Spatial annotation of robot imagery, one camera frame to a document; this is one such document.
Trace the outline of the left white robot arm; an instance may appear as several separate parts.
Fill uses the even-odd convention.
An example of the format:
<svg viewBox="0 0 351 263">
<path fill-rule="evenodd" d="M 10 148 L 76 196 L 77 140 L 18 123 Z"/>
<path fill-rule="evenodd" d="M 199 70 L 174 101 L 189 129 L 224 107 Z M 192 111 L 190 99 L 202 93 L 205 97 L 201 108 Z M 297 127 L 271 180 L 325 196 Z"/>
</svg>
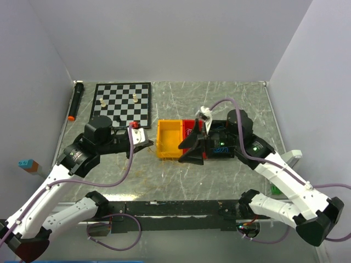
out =
<svg viewBox="0 0 351 263">
<path fill-rule="evenodd" d="M 84 132 L 63 150 L 38 190 L 16 213 L 1 220 L 1 244 L 22 261 L 33 262 L 61 232 L 88 219 L 106 218 L 109 201 L 97 191 L 87 193 L 65 210 L 56 214 L 52 211 L 74 184 L 109 188 L 124 181 L 94 184 L 84 179 L 100 163 L 102 155 L 125 153 L 131 163 L 135 153 L 151 145 L 153 141 L 138 122 L 117 128 L 109 117 L 93 117 Z"/>
</svg>

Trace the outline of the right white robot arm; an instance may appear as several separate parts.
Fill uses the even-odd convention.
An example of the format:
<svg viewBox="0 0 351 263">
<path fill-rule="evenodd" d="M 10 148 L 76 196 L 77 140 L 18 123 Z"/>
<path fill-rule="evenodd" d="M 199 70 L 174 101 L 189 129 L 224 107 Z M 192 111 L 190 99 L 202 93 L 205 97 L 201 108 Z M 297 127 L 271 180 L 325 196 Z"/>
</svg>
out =
<svg viewBox="0 0 351 263">
<path fill-rule="evenodd" d="M 248 190 L 239 200 L 240 214 L 248 219 L 256 214 L 283 222 L 308 244 L 320 246 L 338 223 L 344 203 L 302 179 L 271 145 L 253 133 L 253 122 L 244 110 L 240 116 L 238 119 L 236 111 L 231 110 L 226 120 L 217 121 L 209 108 L 201 107 L 191 133 L 178 146 L 187 150 L 178 161 L 202 165 L 205 157 L 237 157 L 289 200 L 286 203 Z"/>
</svg>

